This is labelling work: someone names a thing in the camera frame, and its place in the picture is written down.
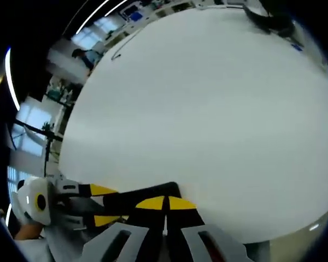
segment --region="white tabletop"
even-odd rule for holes
[[[303,53],[230,9],[153,22],[112,62],[123,43],[76,102],[64,175],[122,192],[176,181],[244,243],[328,210],[328,77]]]

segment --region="person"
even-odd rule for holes
[[[85,51],[77,48],[72,52],[72,57],[79,58],[84,62],[86,67],[89,69],[89,73],[87,75],[90,76],[97,63],[101,60],[102,55],[95,50]]]

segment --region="white table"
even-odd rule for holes
[[[176,181],[244,243],[328,210],[328,77],[303,53],[231,9],[153,22],[111,62],[122,44],[76,102],[64,175],[122,192]]]

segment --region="white robot part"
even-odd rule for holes
[[[23,220],[22,213],[27,219],[39,222],[43,225],[51,223],[49,209],[49,181],[45,178],[30,177],[19,188],[17,196],[19,207],[14,209],[18,219]]]

